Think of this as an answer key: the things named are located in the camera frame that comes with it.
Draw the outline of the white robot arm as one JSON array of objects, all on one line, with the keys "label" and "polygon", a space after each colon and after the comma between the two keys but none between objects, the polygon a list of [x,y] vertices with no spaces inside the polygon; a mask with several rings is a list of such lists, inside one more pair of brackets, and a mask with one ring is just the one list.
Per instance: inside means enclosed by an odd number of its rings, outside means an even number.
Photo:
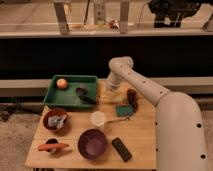
[{"label": "white robot arm", "polygon": [[106,88],[114,91],[125,80],[156,107],[157,171],[208,171],[203,120],[197,102],[137,73],[133,65],[131,57],[112,58]]}]

